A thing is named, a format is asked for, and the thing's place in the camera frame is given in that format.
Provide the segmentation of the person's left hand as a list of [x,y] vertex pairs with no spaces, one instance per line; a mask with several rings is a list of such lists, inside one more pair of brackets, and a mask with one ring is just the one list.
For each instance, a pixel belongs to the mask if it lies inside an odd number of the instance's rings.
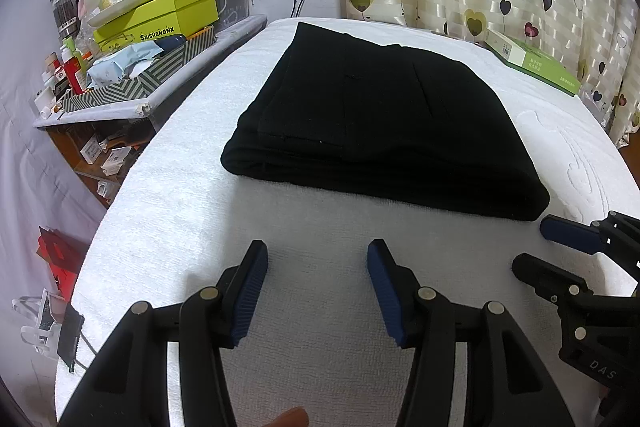
[[309,416],[303,407],[294,407],[276,418],[265,427],[308,427]]

